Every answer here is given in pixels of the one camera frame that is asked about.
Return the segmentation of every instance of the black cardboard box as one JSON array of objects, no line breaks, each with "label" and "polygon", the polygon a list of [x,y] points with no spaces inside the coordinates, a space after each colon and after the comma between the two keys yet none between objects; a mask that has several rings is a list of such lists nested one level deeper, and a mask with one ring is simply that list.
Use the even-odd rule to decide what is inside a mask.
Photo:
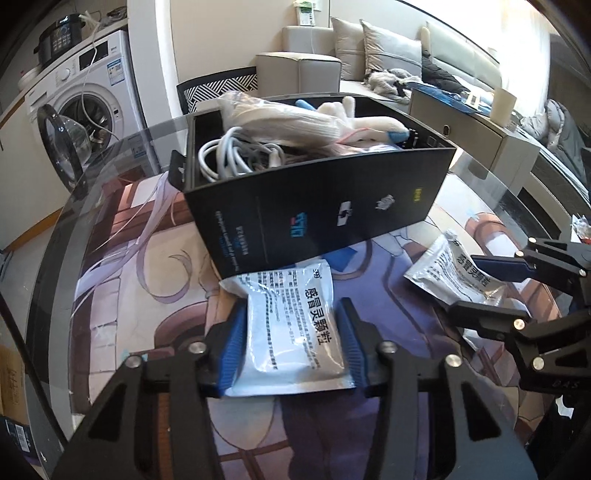
[{"label": "black cardboard box", "polygon": [[[271,100],[294,104],[303,98],[319,106],[343,97]],[[416,132],[414,148],[307,161],[208,183],[197,151],[223,135],[222,117],[219,111],[193,117],[183,191],[222,278],[286,267],[426,218],[455,146],[386,102],[355,97],[356,116],[397,118]]]}]

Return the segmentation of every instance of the cabinet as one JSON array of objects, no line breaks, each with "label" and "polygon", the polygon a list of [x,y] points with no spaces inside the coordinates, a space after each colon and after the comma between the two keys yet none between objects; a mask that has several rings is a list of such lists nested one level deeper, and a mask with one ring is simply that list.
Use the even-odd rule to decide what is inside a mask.
[{"label": "cabinet", "polygon": [[69,197],[21,104],[0,128],[0,248],[61,209]]},{"label": "cabinet", "polygon": [[468,152],[517,195],[529,179],[540,146],[482,115],[468,115],[415,90],[409,114]]}]

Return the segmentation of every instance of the round glass tabletop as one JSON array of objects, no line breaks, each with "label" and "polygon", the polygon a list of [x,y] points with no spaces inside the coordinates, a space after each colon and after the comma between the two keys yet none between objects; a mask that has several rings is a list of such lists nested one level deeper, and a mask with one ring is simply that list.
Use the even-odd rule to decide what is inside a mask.
[{"label": "round glass tabletop", "polygon": [[[190,121],[157,125],[96,157],[85,171],[88,194],[74,192],[54,228],[33,292],[27,346],[68,437],[128,356],[174,355],[224,321],[232,306],[181,192],[138,245],[173,151],[186,153]],[[525,444],[554,398],[521,391],[502,342],[470,348],[444,312],[403,278],[448,228],[472,255],[513,257],[528,237],[547,237],[513,192],[458,149],[425,221],[324,256],[335,301],[350,297],[365,321],[414,355],[462,354]],[[115,273],[90,291],[77,288],[85,272],[109,264],[117,265]],[[534,280],[508,291],[512,305],[539,322],[561,315],[554,292]],[[61,449],[30,388],[27,394],[35,443],[51,473]],[[167,411],[166,402],[158,405]],[[209,407],[227,478],[309,478],[315,469],[328,469],[327,478],[363,477],[378,404],[360,392],[223,398]],[[426,475],[428,452],[427,425],[421,428],[418,478]]]}]

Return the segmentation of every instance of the medicine packet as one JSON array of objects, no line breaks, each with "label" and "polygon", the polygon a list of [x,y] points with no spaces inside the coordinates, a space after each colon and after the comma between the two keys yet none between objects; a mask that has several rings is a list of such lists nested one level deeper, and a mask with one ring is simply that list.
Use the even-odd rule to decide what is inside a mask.
[{"label": "medicine packet", "polygon": [[448,305],[463,300],[499,306],[506,290],[474,265],[453,230],[443,232],[404,276]]},{"label": "medicine packet", "polygon": [[326,260],[236,275],[222,288],[248,298],[246,352],[230,397],[353,388],[333,314]]}]

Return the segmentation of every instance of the power cord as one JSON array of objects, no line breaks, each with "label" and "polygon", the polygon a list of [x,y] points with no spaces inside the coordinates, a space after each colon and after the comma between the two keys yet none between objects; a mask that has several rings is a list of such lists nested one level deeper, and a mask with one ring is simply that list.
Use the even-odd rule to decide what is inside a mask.
[{"label": "power cord", "polygon": [[84,105],[84,92],[86,90],[86,82],[88,81],[88,75],[90,75],[90,71],[92,70],[92,66],[95,63],[96,60],[96,55],[98,54],[98,49],[96,48],[96,44],[95,44],[95,40],[96,40],[96,33],[99,31],[101,22],[97,22],[94,18],[92,18],[90,16],[90,14],[88,13],[88,10],[86,11],[86,15],[80,15],[81,18],[84,18],[85,20],[89,21],[89,22],[93,22],[95,23],[95,29],[92,31],[92,48],[94,48],[95,53],[92,56],[92,61],[90,62],[90,65],[88,65],[88,71],[86,72],[86,75],[84,77],[84,83],[82,84],[82,94],[80,95],[80,101],[82,103],[82,111],[84,112],[84,115],[86,115],[86,118],[88,119],[88,121],[94,125],[95,127],[100,128],[101,130],[104,130],[105,132],[107,132],[108,134],[113,135],[113,137],[115,137],[117,139],[117,141],[120,140],[119,137],[117,137],[117,135],[115,135],[111,130],[103,127],[102,125],[99,125],[98,123],[96,123],[92,118],[90,118],[90,115],[88,114],[88,112],[86,111],[86,106]]},{"label": "power cord", "polygon": [[[207,155],[214,151],[217,173],[205,162]],[[267,165],[261,154],[267,157]],[[213,183],[254,170],[278,167],[285,163],[285,154],[279,145],[255,142],[242,131],[242,127],[232,127],[221,138],[205,143],[197,152],[197,160],[202,175]]]}]

